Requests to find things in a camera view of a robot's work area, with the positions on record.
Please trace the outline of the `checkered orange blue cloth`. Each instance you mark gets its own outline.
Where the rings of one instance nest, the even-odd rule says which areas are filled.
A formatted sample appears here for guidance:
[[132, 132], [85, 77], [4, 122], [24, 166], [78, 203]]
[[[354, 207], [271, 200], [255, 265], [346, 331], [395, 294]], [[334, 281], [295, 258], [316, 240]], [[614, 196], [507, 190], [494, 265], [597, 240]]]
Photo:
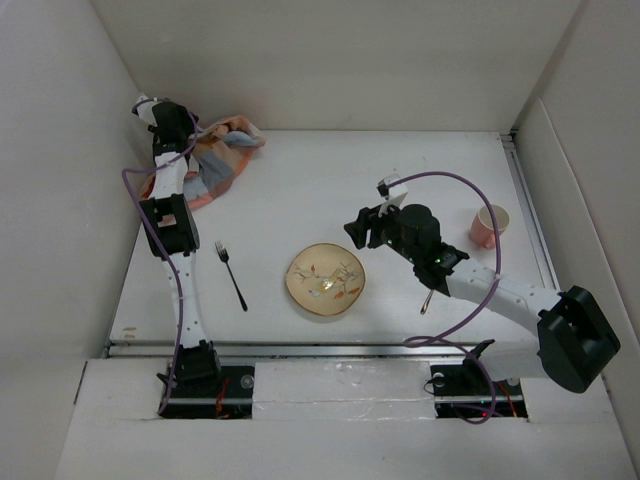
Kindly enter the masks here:
[[266, 138], [242, 115], [224, 118], [198, 135], [188, 159], [183, 153], [160, 157], [161, 168], [147, 176], [138, 201], [183, 194], [195, 211], [223, 195], [248, 165]]

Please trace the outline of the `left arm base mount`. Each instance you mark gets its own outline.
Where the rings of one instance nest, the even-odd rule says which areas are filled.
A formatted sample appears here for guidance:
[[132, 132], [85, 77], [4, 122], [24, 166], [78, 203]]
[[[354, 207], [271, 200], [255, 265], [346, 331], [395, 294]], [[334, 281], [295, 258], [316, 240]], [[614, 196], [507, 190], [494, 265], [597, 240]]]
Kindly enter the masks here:
[[213, 382], [196, 386], [174, 384], [167, 405], [163, 407], [168, 374], [158, 373], [163, 383], [159, 416], [166, 419], [245, 420], [252, 418], [255, 367], [223, 365], [221, 376]]

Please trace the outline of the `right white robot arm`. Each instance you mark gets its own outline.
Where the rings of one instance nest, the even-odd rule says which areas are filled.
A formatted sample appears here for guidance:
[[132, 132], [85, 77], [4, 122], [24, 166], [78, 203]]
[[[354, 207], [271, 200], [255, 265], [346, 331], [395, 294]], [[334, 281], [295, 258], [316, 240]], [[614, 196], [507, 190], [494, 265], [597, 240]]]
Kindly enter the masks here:
[[473, 393], [523, 378], [548, 378], [583, 393], [621, 348], [588, 290], [543, 289], [496, 273], [444, 243], [438, 220], [425, 206], [363, 208], [344, 229], [358, 249], [385, 245], [401, 255], [428, 289], [474, 303], [535, 336], [531, 347], [480, 344], [462, 369], [462, 381]]

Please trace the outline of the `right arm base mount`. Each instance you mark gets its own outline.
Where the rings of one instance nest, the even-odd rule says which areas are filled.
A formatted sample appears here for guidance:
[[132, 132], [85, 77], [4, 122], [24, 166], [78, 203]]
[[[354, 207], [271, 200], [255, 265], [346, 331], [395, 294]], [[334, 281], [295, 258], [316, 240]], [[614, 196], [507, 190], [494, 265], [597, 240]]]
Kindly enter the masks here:
[[[527, 419], [528, 411], [519, 383], [493, 383], [495, 408], [493, 418]], [[487, 419], [492, 394], [486, 377], [476, 366], [432, 365], [431, 378], [423, 390], [434, 397], [437, 418], [479, 421]]]

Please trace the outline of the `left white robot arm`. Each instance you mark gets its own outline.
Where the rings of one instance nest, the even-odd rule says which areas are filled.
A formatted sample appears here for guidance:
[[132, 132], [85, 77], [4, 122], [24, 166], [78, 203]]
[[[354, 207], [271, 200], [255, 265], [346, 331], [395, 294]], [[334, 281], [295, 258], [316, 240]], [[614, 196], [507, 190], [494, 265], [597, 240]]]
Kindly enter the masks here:
[[151, 193], [140, 206], [149, 222], [146, 235], [150, 249], [162, 260], [171, 285], [180, 334], [174, 372], [163, 378], [184, 392], [212, 396], [222, 387], [223, 373], [203, 329], [195, 277], [200, 239], [184, 195], [197, 120], [184, 106], [153, 97], [140, 98], [133, 112], [153, 134], [155, 178]]

